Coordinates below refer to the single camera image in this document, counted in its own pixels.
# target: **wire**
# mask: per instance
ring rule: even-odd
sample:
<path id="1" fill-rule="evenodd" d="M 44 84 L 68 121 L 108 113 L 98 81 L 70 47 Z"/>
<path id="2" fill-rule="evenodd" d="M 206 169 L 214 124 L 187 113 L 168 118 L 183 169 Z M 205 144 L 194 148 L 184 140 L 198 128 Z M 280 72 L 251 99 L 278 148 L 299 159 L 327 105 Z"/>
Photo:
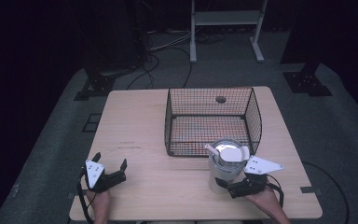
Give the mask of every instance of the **wire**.
<path id="1" fill-rule="evenodd" d="M 130 68 L 130 69 L 122 71 L 122 72 L 117 72 L 117 73 L 114 73 L 114 74 L 103 75 L 103 76 L 104 77 L 112 77 L 112 78 L 121 77 L 121 76 L 124 76 L 124 75 L 131 74 L 131 73 L 135 72 L 138 69 L 138 66 L 139 65 L 134 66 L 133 68 Z"/>
<path id="2" fill-rule="evenodd" d="M 217 35 L 206 35 L 201 33 L 197 35 L 197 43 L 203 45 L 212 45 L 214 43 L 226 40 L 226 35 L 225 34 L 221 34 L 221 35 L 223 36 L 222 38 L 220 38 Z"/>
<path id="3" fill-rule="evenodd" d="M 152 54 L 150 54 L 150 57 L 153 57 L 153 58 L 157 59 L 157 63 L 152 67 L 152 69 L 146 70 L 146 72 L 144 72 L 144 73 L 142 73 L 141 75 L 139 75 L 138 77 L 136 77 L 136 78 L 128 85 L 128 87 L 127 87 L 126 90 L 129 90 L 129 89 L 130 89 L 130 86 L 131 86 L 136 80 L 138 80 L 138 78 L 140 78 L 140 77 L 142 77 L 142 76 L 144 76 L 144 75 L 146 75 L 146 74 L 149 74 L 151 71 L 153 71 L 155 68 L 157 68 L 157 66 L 159 65 L 159 58 L 158 58 L 157 56 L 155 56 L 155 55 L 152 55 Z"/>
<path id="4" fill-rule="evenodd" d="M 97 197 L 97 192 L 95 192 L 94 197 L 92 198 L 91 202 L 89 202 L 89 205 L 87 205 L 87 208 L 89 208 L 92 202 L 94 202 L 95 197 Z"/>
<path id="5" fill-rule="evenodd" d="M 278 187 L 281 189 L 282 187 L 281 187 L 281 184 L 279 183 L 279 181 L 275 178 L 275 177 L 273 177 L 272 175 L 267 175 L 267 176 L 269 176 L 269 177 L 271 177 L 272 179 L 274 179 L 275 180 L 275 182 L 278 184 Z"/>
<path id="6" fill-rule="evenodd" d="M 155 51 L 155 50 L 159 50 L 159 49 L 165 49 L 167 47 L 170 47 L 170 46 L 173 46 L 173 45 L 176 45 L 176 44 L 179 44 L 187 39 L 189 39 L 191 37 L 191 32 L 187 32 L 187 34 L 171 41 L 170 43 L 168 44 L 165 44 L 165 45 L 162 45 L 162 46 L 159 46 L 159 47 L 154 47 L 154 48 L 149 48 L 150 51 Z"/>
<path id="7" fill-rule="evenodd" d="M 76 188 L 77 188 L 77 193 L 79 195 L 79 200 L 80 200 L 80 203 L 81 203 L 81 207 L 83 209 L 83 214 L 84 214 L 86 220 L 88 221 L 88 223 L 92 224 L 94 222 L 90 218 L 88 207 L 86 206 L 86 201 L 84 200 L 83 189 L 81 187 L 81 178 L 82 178 L 83 175 L 85 175 L 86 168 L 83 165 L 81 169 L 82 169 L 82 171 L 80 172 L 80 175 L 79 175 L 79 178 L 78 178 L 78 181 L 77 181 L 77 184 L 76 184 Z"/>
<path id="8" fill-rule="evenodd" d="M 153 90 L 154 89 L 154 86 L 153 86 L 153 83 L 154 83 L 154 77 L 150 74 L 150 71 L 147 70 L 145 68 L 145 64 L 142 65 L 142 68 L 145 70 L 145 72 L 149 75 L 149 79 L 150 79 L 150 83 L 149 85 L 147 86 L 148 89 L 150 89 L 150 86 L 151 86 L 151 89 Z"/>
<path id="9" fill-rule="evenodd" d="M 349 223 L 349 221 L 350 221 L 350 206 L 349 206 L 349 204 L 348 204 L 347 197 L 345 196 L 344 191 L 342 190 L 342 188 L 341 188 L 341 186 L 338 184 L 338 182 L 337 182 L 329 173 L 327 173 L 324 169 L 322 169 L 321 167 L 319 167 L 319 166 L 317 166 L 317 165 L 314 165 L 314 164 L 312 164 L 312 163 L 310 163 L 310 162 L 307 162 L 307 161 L 301 161 L 301 162 L 304 163 L 304 164 L 307 164 L 307 165 L 309 165 L 309 166 L 313 166 L 314 168 L 316 168 L 316 169 L 322 171 L 325 175 L 327 175 L 327 176 L 334 182 L 334 184 L 335 184 L 336 187 L 338 188 L 339 192 L 341 193 L 341 196 L 342 196 L 342 198 L 343 198 L 343 200 L 344 200 L 344 203 L 345 203 L 345 207 L 346 207 L 346 209 L 347 209 L 347 213 L 346 213 L 346 215 L 345 215 L 345 223 Z"/>
<path id="10" fill-rule="evenodd" d="M 183 33 L 188 33 L 188 30 L 165 30 L 165 31 L 157 31 L 157 30 L 153 30 L 153 31 L 148 31 L 147 33 L 152 35 L 152 34 L 165 34 L 165 35 L 177 35 L 177 36 L 181 36 L 183 35 Z"/>
<path id="11" fill-rule="evenodd" d="M 184 49 L 179 49 L 179 48 L 166 48 L 166 49 L 177 49 L 177 50 L 180 50 L 182 51 L 188 58 L 188 61 L 190 62 L 190 55 L 187 53 L 187 51 L 185 51 Z M 189 63 L 190 64 L 190 69 L 188 71 L 188 75 L 187 75 L 187 78 L 186 78 L 186 81 L 185 83 L 183 84 L 183 87 L 182 88 L 185 88 L 186 85 L 187 85 L 187 82 L 188 80 L 190 79 L 190 75 L 191 75 L 191 71 L 193 70 L 193 64 L 192 63 Z"/>

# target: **black wire basket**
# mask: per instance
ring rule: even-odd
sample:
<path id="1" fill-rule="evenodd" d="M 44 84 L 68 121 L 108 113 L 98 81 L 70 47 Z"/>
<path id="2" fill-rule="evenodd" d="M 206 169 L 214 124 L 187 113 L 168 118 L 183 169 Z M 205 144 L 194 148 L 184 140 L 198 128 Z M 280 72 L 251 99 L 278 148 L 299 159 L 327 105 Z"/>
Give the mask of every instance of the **black wire basket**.
<path id="1" fill-rule="evenodd" d="M 169 89 L 165 147 L 174 157 L 208 157 L 205 144 L 230 138 L 251 154 L 261 139 L 261 116 L 253 88 Z"/>

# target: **white shelf frame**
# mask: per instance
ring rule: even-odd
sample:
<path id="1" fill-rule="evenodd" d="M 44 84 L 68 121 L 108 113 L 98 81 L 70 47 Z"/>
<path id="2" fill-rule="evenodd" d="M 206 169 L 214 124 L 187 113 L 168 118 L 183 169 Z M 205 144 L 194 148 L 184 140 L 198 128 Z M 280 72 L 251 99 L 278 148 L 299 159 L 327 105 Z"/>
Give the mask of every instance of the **white shelf frame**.
<path id="1" fill-rule="evenodd" d="M 264 62 L 263 54 L 258 47 L 258 37 L 261 25 L 263 24 L 268 0 L 264 0 L 260 10 L 247 11 L 209 11 L 196 12 L 195 0 L 191 1 L 191 41 L 190 41 L 190 62 L 197 62 L 196 47 L 196 26 L 198 25 L 243 25 L 255 24 L 255 36 L 250 37 L 255 57 L 259 63 Z"/>

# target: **cable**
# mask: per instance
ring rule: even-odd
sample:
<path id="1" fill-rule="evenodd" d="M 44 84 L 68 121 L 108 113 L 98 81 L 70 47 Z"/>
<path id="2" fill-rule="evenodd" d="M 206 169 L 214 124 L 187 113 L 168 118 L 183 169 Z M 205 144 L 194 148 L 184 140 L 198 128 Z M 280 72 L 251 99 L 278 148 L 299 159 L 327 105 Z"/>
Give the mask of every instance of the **cable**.
<path id="1" fill-rule="evenodd" d="M 76 184 L 76 188 L 77 188 L 77 193 L 79 195 L 81 207 L 83 209 L 83 214 L 84 214 L 86 220 L 88 221 L 88 223 L 92 224 L 92 223 L 94 223 L 94 221 L 91 219 L 91 217 L 89 215 L 89 211 L 87 210 L 88 206 L 86 206 L 86 200 L 84 200 L 83 189 L 81 187 L 81 178 L 85 174 L 86 174 L 86 169 L 84 166 L 82 166 L 82 171 L 80 172 L 80 175 L 79 175 L 79 178 L 78 178 L 78 181 Z"/>
<path id="2" fill-rule="evenodd" d="M 203 45 L 212 45 L 214 43 L 223 41 L 226 39 L 226 35 L 225 34 L 221 34 L 223 37 L 220 38 L 217 35 L 206 35 L 201 33 L 200 35 L 197 36 L 197 43 L 198 44 L 203 44 Z"/>
<path id="3" fill-rule="evenodd" d="M 90 205 L 92 204 L 92 202 L 94 202 L 95 197 L 97 197 L 97 192 L 95 192 L 94 197 L 92 197 L 92 200 L 91 200 L 91 202 L 89 202 L 89 205 L 87 205 L 87 208 L 89 208 Z"/>
<path id="4" fill-rule="evenodd" d="M 179 44 L 179 43 L 181 43 L 181 42 L 183 42 L 183 41 L 189 39 L 190 36 L 191 36 L 191 33 L 188 32 L 187 34 L 185 34 L 185 35 L 183 35 L 183 36 L 181 36 L 181 37 L 179 37 L 179 38 L 177 38 L 177 39 L 171 41 L 171 42 L 168 43 L 168 44 L 165 44 L 165 45 L 162 45 L 162 46 L 159 46 L 159 47 L 149 48 L 149 50 L 150 50 L 150 51 L 155 51 L 155 50 L 159 50 L 159 49 L 165 49 L 165 48 L 167 48 L 167 47 L 170 47 L 170 46 L 172 46 L 172 45 Z"/>
<path id="5" fill-rule="evenodd" d="M 185 53 L 187 55 L 187 58 L 188 58 L 188 61 L 190 62 L 190 55 L 187 53 L 187 51 L 185 51 L 184 49 L 179 49 L 179 48 L 165 48 L 165 49 L 177 49 L 177 50 L 181 50 L 183 53 Z M 189 63 L 190 64 L 190 70 L 188 71 L 188 75 L 187 75 L 187 78 L 186 78 L 186 81 L 185 83 L 183 84 L 183 89 L 186 87 L 187 85 L 187 82 L 188 80 L 190 79 L 190 75 L 191 75 L 191 71 L 193 70 L 193 64 L 192 63 Z"/>
<path id="6" fill-rule="evenodd" d="M 338 182 L 337 182 L 329 173 L 327 173 L 324 169 L 322 169 L 321 167 L 319 167 L 319 166 L 317 166 L 317 165 L 314 165 L 314 164 L 312 164 L 312 163 L 310 163 L 310 162 L 307 162 L 307 161 L 301 161 L 301 162 L 304 163 L 304 164 L 307 164 L 307 165 L 309 165 L 309 166 L 313 166 L 314 168 L 316 168 L 316 169 L 322 171 L 325 175 L 327 175 L 327 176 L 334 182 L 334 184 L 335 184 L 336 187 L 338 188 L 339 192 L 341 193 L 341 196 L 342 196 L 342 198 L 343 198 L 343 200 L 344 200 L 344 203 L 345 203 L 345 207 L 346 207 L 346 209 L 347 209 L 347 214 L 346 214 L 346 216 L 345 216 L 345 224 L 349 223 L 349 221 L 350 221 L 350 206 L 349 206 L 349 204 L 348 204 L 347 197 L 345 196 L 344 191 L 342 190 L 342 188 L 341 188 L 341 186 L 338 184 Z"/>
<path id="7" fill-rule="evenodd" d="M 112 78 L 116 78 L 116 77 L 121 77 L 127 74 L 131 74 L 133 72 L 135 72 L 138 69 L 139 65 L 134 66 L 133 68 L 130 68 L 126 71 L 122 71 L 122 72 L 117 72 L 114 74 L 110 74 L 110 75 L 103 75 L 104 77 L 112 77 Z"/>
<path id="8" fill-rule="evenodd" d="M 152 54 L 150 54 L 150 56 L 153 57 L 153 58 L 155 58 L 155 59 L 157 59 L 157 63 L 152 67 L 152 69 L 146 70 L 146 72 L 144 72 L 144 73 L 142 73 L 141 75 L 139 75 L 138 77 L 136 77 L 136 78 L 128 85 L 128 87 L 127 87 L 126 90 L 129 90 L 129 89 L 130 89 L 130 86 L 131 86 L 138 78 L 140 78 L 140 77 L 142 77 L 142 76 L 148 74 L 149 72 L 153 71 L 153 70 L 159 65 L 159 58 L 156 57 L 155 55 L 152 55 Z"/>
<path id="9" fill-rule="evenodd" d="M 271 177 L 272 179 L 274 179 L 275 180 L 275 182 L 278 184 L 278 187 L 281 189 L 282 187 L 281 187 L 281 184 L 279 183 L 279 181 L 275 178 L 275 177 L 273 177 L 272 175 L 267 175 L 267 176 L 269 176 L 269 177 Z"/>
<path id="10" fill-rule="evenodd" d="M 150 83 L 149 83 L 149 85 L 147 86 L 147 88 L 148 89 L 150 89 L 150 86 L 151 86 L 151 89 L 153 90 L 154 89 L 154 86 L 153 86 L 153 83 L 154 83 L 154 77 L 150 74 L 150 71 L 149 70 L 147 70 L 146 68 L 145 68 L 145 64 L 143 64 L 142 65 L 142 68 L 145 70 L 145 72 L 149 75 L 149 79 L 150 79 Z"/>

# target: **person's hand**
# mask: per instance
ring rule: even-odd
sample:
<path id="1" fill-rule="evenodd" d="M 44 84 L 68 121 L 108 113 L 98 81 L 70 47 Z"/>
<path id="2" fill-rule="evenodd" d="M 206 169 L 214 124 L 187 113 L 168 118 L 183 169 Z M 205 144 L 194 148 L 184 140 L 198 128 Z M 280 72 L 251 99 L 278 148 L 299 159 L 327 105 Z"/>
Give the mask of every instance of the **person's hand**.
<path id="1" fill-rule="evenodd" d="M 269 186 L 266 186 L 263 191 L 258 192 L 257 194 L 246 195 L 245 198 L 266 213 L 275 223 L 290 223 L 290 220 L 283 212 L 273 189 Z"/>
<path id="2" fill-rule="evenodd" d="M 94 224 L 105 224 L 109 219 L 110 211 L 110 191 L 104 191 L 102 193 L 95 193 L 93 191 L 87 191 L 87 198 L 91 202 L 91 207 L 94 210 Z"/>

